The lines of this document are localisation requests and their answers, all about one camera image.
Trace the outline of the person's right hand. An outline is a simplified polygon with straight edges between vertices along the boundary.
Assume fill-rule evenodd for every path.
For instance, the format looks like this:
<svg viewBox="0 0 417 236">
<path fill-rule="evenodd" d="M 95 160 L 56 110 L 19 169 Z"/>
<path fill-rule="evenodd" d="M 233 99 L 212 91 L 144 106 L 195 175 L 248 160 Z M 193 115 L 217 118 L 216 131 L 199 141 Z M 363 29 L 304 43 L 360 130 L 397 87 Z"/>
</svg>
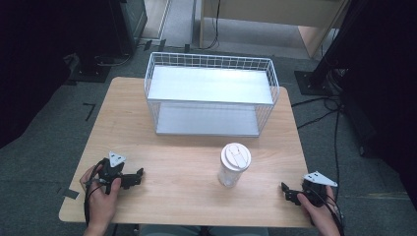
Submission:
<svg viewBox="0 0 417 236">
<path fill-rule="evenodd" d="M 318 231 L 338 231 L 338 227 L 326 206 L 313 206 L 310 201 L 303 195 L 298 194 L 298 200 L 301 208 L 307 218 L 311 218 Z"/>
</svg>

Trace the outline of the clear cup with white lid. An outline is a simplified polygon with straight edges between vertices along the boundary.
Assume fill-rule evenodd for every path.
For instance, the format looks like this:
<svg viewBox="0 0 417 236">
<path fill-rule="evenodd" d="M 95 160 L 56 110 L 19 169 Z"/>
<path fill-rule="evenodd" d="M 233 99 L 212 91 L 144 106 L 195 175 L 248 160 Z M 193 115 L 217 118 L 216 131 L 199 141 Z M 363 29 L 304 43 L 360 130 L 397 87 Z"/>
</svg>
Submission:
<svg viewBox="0 0 417 236">
<path fill-rule="evenodd" d="M 220 153 L 218 181 L 227 188 L 234 187 L 252 162 L 250 151 L 242 144 L 227 144 Z"/>
</svg>

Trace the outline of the black stand base plate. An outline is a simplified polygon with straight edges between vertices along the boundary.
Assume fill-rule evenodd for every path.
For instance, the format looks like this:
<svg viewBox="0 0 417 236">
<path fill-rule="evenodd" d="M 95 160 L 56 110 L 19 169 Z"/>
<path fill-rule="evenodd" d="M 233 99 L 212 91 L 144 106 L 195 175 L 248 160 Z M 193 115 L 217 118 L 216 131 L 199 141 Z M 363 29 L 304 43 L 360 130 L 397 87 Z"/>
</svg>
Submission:
<svg viewBox="0 0 417 236">
<path fill-rule="evenodd" d="M 110 72 L 110 67 L 103 66 L 83 66 L 78 63 L 71 76 L 70 82 L 85 82 L 85 83 L 104 83 Z"/>
</svg>

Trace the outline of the person's left hand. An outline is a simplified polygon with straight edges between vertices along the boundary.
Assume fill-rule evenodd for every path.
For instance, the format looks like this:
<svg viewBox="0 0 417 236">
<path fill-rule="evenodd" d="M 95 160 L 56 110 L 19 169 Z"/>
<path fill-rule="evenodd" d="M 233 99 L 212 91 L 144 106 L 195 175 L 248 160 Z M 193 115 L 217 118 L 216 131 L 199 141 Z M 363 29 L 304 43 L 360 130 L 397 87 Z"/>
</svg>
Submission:
<svg viewBox="0 0 417 236">
<path fill-rule="evenodd" d="M 89 225 L 109 225 L 116 213 L 118 193 L 121 186 L 121 179 L 116 178 L 111 185 L 111 192 L 106 195 L 96 182 L 87 182 L 91 174 L 101 168 L 100 165 L 92 166 L 81 177 L 80 184 L 89 198 Z"/>
</svg>

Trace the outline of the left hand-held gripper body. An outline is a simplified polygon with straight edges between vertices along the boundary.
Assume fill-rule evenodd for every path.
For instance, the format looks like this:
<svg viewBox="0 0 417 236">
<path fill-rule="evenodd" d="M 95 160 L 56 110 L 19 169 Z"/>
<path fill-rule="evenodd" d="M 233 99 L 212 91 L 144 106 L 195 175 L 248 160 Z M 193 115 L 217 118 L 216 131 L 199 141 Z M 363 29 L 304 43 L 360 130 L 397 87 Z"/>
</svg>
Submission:
<svg viewBox="0 0 417 236">
<path fill-rule="evenodd" d="M 112 182 L 116 178 L 122 180 L 121 187 L 125 190 L 130 188 L 128 178 L 123 175 L 122 170 L 126 161 L 126 157 L 111 151 L 107 158 L 102 159 L 102 167 L 98 171 L 99 182 L 105 186 L 105 194 L 111 192 Z"/>
</svg>

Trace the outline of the black cabinet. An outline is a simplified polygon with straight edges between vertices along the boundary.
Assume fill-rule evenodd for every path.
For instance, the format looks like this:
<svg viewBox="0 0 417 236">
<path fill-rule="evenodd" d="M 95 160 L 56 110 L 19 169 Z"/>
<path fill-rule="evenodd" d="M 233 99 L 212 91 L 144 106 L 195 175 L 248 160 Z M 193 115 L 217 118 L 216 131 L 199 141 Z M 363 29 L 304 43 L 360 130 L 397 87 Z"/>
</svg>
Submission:
<svg viewBox="0 0 417 236">
<path fill-rule="evenodd" d="M 121 55 L 133 55 L 148 21 L 145 0 L 109 0 L 109 4 L 117 51 Z"/>
</svg>

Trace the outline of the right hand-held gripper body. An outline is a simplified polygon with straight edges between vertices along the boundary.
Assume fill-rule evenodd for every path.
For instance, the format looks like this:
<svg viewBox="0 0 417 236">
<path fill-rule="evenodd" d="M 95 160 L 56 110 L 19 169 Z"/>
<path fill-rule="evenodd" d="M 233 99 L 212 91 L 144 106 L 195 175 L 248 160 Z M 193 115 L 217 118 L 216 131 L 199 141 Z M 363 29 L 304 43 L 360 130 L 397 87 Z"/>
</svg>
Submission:
<svg viewBox="0 0 417 236">
<path fill-rule="evenodd" d="M 303 177 L 303 194 L 315 207 L 321 207 L 325 203 L 328 196 L 327 186 L 337 187 L 338 184 L 319 171 L 308 173 Z"/>
</svg>

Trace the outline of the black stand with base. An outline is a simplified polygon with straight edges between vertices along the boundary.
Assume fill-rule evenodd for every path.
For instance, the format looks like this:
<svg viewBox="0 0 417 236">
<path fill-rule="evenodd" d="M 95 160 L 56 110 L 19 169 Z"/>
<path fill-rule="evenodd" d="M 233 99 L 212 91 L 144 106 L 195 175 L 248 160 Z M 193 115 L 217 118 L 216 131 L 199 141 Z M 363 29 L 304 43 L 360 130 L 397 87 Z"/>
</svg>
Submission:
<svg viewBox="0 0 417 236">
<path fill-rule="evenodd" d="M 360 37 L 366 8 L 371 0 L 351 0 L 337 36 L 313 72 L 295 71 L 302 94 L 332 95 L 327 75 L 332 69 L 346 69 L 362 45 Z"/>
</svg>

